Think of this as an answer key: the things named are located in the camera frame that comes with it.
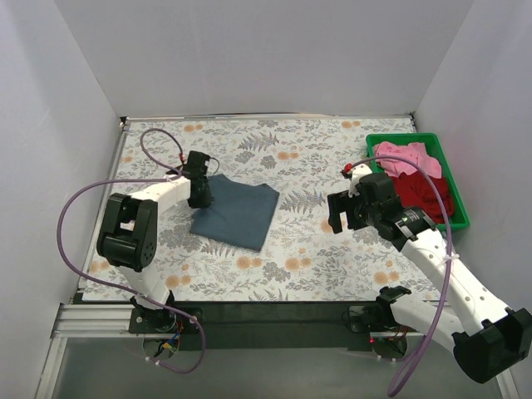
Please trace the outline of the blue grey t shirt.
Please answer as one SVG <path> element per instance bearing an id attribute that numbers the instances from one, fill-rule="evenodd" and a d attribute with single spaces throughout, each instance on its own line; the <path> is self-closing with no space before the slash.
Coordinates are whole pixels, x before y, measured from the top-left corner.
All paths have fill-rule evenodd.
<path id="1" fill-rule="evenodd" d="M 216 175 L 209 181 L 211 205 L 193 215 L 190 232 L 242 249 L 264 246 L 279 192 L 269 185 L 246 185 Z"/>

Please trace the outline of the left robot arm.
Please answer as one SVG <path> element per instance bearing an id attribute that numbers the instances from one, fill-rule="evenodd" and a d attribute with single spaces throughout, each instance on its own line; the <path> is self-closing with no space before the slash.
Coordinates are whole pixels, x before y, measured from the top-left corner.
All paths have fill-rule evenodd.
<path id="1" fill-rule="evenodd" d="M 185 163 L 165 175 L 165 180 L 130 195 L 114 193 L 106 203 L 96 243 L 97 253 L 118 268 L 135 291 L 131 299 L 142 321 L 166 333 L 176 315 L 162 308 L 173 295 L 157 276 L 155 258 L 159 217 L 185 201 L 191 209 L 210 206 L 212 194 L 207 172 L 211 157 L 192 150 Z"/>

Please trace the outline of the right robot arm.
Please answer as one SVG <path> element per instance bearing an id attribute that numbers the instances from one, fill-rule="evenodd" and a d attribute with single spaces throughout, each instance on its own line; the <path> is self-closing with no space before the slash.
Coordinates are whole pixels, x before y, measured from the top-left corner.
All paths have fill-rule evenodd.
<path id="1" fill-rule="evenodd" d="M 405 207 L 392 179 L 366 166 L 346 171 L 348 190 L 328 196 L 328 223 L 344 228 L 373 227 L 441 289 L 453 313 L 415 298 L 402 286 L 382 288 L 376 298 L 385 326 L 400 324 L 450 351 L 473 381 L 488 382 L 526 359 L 531 347 L 531 314 L 497 298 L 461 262 L 431 218 L 419 207 Z"/>

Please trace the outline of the red t shirt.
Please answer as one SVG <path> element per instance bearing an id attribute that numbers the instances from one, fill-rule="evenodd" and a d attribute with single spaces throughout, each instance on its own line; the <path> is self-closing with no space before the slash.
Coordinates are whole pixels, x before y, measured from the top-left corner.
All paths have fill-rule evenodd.
<path id="1" fill-rule="evenodd" d="M 431 177 L 431 182 L 441 197 L 447 216 L 451 217 L 455 213 L 455 205 L 446 180 Z M 436 194 L 421 172 L 392 177 L 392 183 L 403 207 L 419 207 L 435 223 L 444 223 L 443 213 Z"/>

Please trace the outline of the pink t shirt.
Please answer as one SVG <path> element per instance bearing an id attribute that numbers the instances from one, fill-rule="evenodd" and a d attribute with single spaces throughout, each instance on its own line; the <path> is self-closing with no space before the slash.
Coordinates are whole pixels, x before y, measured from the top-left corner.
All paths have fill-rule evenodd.
<path id="1" fill-rule="evenodd" d="M 415 166 L 396 160 L 396 157 L 410 161 L 432 178 L 440 179 L 442 177 L 440 162 L 428 155 L 423 143 L 412 142 L 407 145 L 395 145 L 389 141 L 383 141 L 374 145 L 372 149 L 375 156 L 386 156 L 386 159 L 379 158 L 377 162 L 391 177 L 398 178 L 402 174 L 413 175 L 418 171 Z"/>

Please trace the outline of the green plastic bin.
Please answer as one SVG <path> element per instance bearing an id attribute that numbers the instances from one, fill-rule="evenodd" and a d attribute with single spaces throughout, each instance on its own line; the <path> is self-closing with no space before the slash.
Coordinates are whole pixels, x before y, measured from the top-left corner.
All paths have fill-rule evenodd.
<path id="1" fill-rule="evenodd" d="M 448 217 L 451 230 L 456 232 L 459 229 L 465 229 L 470 225 L 469 217 L 466 213 L 465 206 L 462 203 L 461 196 L 456 188 L 455 181 L 452 177 L 450 168 L 446 162 L 444 152 L 441 148 L 438 137 L 433 133 L 393 133 L 393 134 L 371 134 L 366 138 L 367 153 L 369 156 L 375 156 L 372 147 L 383 141 L 389 141 L 395 145 L 407 145 L 412 142 L 420 142 L 426 146 L 428 155 L 436 158 L 441 164 L 442 177 L 449 186 L 455 205 L 455 213 Z M 372 162 L 372 169 L 376 172 L 385 172 L 377 160 Z M 438 228 L 445 230 L 445 223 L 438 224 Z"/>

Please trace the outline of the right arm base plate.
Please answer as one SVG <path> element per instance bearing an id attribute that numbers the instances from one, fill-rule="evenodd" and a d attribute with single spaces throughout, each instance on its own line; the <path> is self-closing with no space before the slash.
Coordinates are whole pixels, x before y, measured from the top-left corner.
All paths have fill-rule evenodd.
<path id="1" fill-rule="evenodd" d="M 399 324 L 379 305 L 354 305 L 342 313 L 344 325 L 354 333 L 403 333 L 415 329 Z"/>

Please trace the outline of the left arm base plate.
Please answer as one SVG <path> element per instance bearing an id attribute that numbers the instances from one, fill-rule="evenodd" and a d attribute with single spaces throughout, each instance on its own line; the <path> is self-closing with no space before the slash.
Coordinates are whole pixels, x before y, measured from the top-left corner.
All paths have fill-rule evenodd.
<path id="1" fill-rule="evenodd" d="M 165 309 L 134 308 L 128 333 L 131 334 L 199 334 L 199 328 L 189 318 Z"/>

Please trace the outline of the aluminium frame rail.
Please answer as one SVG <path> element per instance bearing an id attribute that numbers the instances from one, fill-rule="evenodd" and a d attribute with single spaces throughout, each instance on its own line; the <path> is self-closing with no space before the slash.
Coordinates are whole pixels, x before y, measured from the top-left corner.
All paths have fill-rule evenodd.
<path id="1" fill-rule="evenodd" d="M 184 334 L 131 334 L 128 303 L 61 306 L 40 398 L 383 398 L 417 331 L 352 332 L 341 320 L 369 302 L 187 303 L 203 324 Z"/>

